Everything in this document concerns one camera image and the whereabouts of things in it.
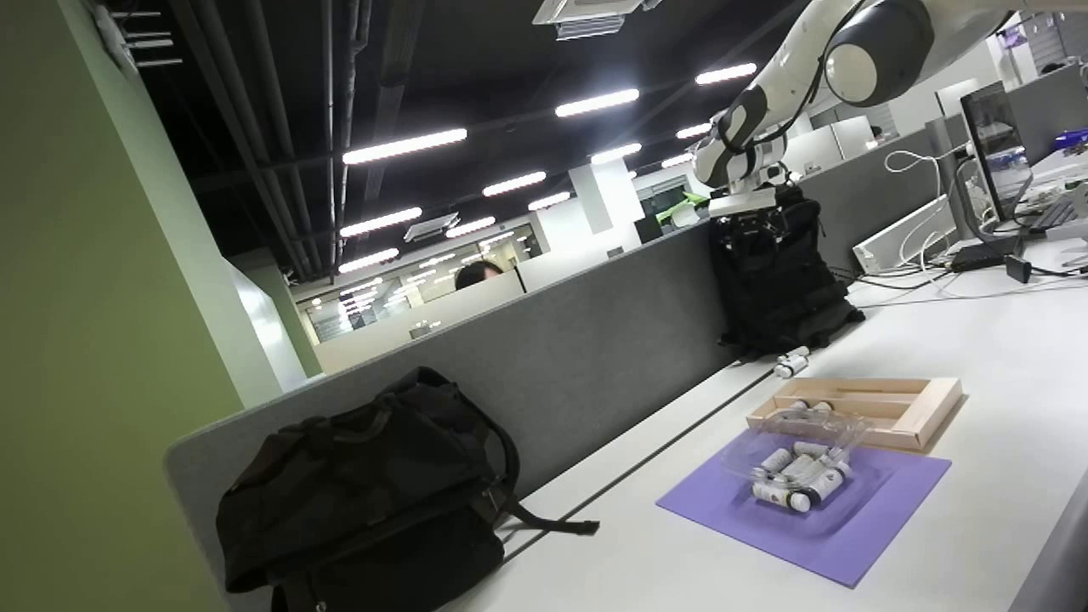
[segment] backpack strap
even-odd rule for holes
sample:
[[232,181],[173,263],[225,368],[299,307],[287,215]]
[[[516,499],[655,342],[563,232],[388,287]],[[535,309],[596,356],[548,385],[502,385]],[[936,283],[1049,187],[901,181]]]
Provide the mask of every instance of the backpack strap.
[[557,531],[557,535],[580,535],[580,537],[590,537],[597,535],[597,521],[542,521],[536,513],[529,513],[527,505],[521,505],[521,499],[512,499],[512,486],[516,486],[516,477],[521,477],[521,454],[516,454],[516,444],[511,438],[506,428],[499,428],[486,410],[478,410],[478,404],[471,404],[451,381],[446,381],[439,369],[425,369],[429,385],[446,385],[502,444],[502,477],[499,477],[499,486],[511,493],[506,499],[506,509],[529,531]]

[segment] wooden box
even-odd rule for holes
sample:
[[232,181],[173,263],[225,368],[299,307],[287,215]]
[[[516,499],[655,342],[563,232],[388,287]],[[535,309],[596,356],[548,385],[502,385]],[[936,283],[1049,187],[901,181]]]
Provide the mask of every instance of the wooden box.
[[788,432],[774,410],[792,400],[831,400],[844,417],[863,417],[859,444],[929,452],[961,404],[956,376],[931,381],[792,381],[748,414],[751,428]]

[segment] cubicle divider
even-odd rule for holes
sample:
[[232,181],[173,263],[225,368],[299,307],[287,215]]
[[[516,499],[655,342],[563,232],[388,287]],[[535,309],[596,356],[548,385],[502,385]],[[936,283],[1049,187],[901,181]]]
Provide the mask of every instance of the cubicle divider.
[[1035,162],[1054,149],[1054,137],[1088,128],[1088,85],[1081,69],[1040,76],[1011,91],[1025,161]]
[[[690,390],[723,368],[706,238],[706,223],[664,238],[182,438],[171,450],[166,471],[215,574],[218,499],[263,438],[314,414],[359,409],[411,368],[450,373],[511,428],[523,454],[516,493],[542,486]],[[232,608],[259,612],[264,596],[232,598]]]
[[[966,128],[957,119],[953,119],[948,128],[953,142],[966,142]],[[940,193],[929,162],[918,162],[907,173],[886,173],[885,161],[893,149],[910,149],[918,157],[937,152],[929,128],[922,128],[797,181],[803,193],[819,199],[819,256],[844,283],[859,275],[859,264],[852,259],[855,242],[877,234],[880,227]]]

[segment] ceiling light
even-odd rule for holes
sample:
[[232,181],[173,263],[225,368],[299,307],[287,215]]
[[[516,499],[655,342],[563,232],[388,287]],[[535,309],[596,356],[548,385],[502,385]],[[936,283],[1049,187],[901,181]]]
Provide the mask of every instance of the ceiling light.
[[555,203],[563,203],[563,199],[572,199],[572,191],[529,199],[529,211],[542,211],[542,206],[555,206]]
[[446,232],[446,238],[462,238],[462,234],[471,234],[471,232],[484,232],[484,227],[493,227],[493,223],[497,223],[497,217],[477,217],[470,223],[457,223],[457,227]]
[[523,173],[523,176],[484,187],[484,198],[523,191],[523,187],[535,187],[535,182],[542,182],[542,181],[548,181],[548,173],[541,173],[541,169],[536,173]]
[[685,126],[685,128],[675,132],[675,138],[697,138],[697,137],[705,137],[705,132],[709,132],[709,122]]
[[446,250],[446,256],[439,256],[439,259],[420,263],[417,268],[439,268],[439,264],[446,264],[446,263],[451,263],[451,259],[456,259],[456,256]]
[[401,256],[397,248],[384,248],[384,250],[374,250],[374,256],[367,256],[367,259],[343,263],[343,264],[341,264],[341,275],[351,275],[351,272],[359,272],[359,268],[389,263],[389,259],[397,259],[397,256]]
[[348,149],[343,162],[357,168],[357,162],[374,162],[374,161],[388,161],[388,157],[408,157],[408,152],[417,152],[417,149],[462,142],[467,137],[470,137],[470,128],[443,128],[443,132],[425,132],[425,137],[411,137],[411,138]]
[[640,149],[643,149],[640,142],[626,142],[626,146],[615,146],[615,149],[590,152],[587,161],[590,162],[615,162],[615,161],[632,157]]
[[389,215],[367,217],[367,222],[341,227],[341,238],[370,234],[370,232],[380,232],[380,227],[408,223],[414,217],[420,217],[420,206],[389,211]]
[[637,97],[640,97],[640,88],[618,88],[608,94],[590,94],[590,97],[555,105],[555,117],[557,119],[587,117],[587,111],[615,108],[615,105],[632,105]]
[[756,76],[758,72],[758,64],[729,64],[729,69],[712,69],[712,72],[700,72],[697,77],[692,77],[692,85],[700,85],[700,88],[706,88],[706,85],[716,85],[716,80],[736,80],[736,77],[748,77],[748,76]]
[[682,168],[682,162],[690,162],[690,152],[681,152],[681,157],[664,161],[660,169],[666,169],[666,168]]

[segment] ceiling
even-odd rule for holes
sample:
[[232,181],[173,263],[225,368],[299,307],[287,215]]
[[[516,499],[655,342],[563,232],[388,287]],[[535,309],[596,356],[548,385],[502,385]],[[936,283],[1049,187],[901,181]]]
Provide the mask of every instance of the ceiling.
[[[225,256],[272,248],[299,278],[403,246],[403,227],[341,242],[341,223],[403,203],[467,222],[527,215],[569,187],[587,152],[640,138],[632,169],[682,149],[675,128],[723,108],[744,80],[692,76],[765,62],[803,0],[664,0],[615,38],[557,43],[541,0],[108,0],[162,10],[125,30],[173,30],[181,69],[142,80]],[[637,85],[626,108],[557,122],[555,105]],[[467,126],[457,146],[343,168],[365,142]],[[548,169],[548,182],[486,199],[486,182]]]

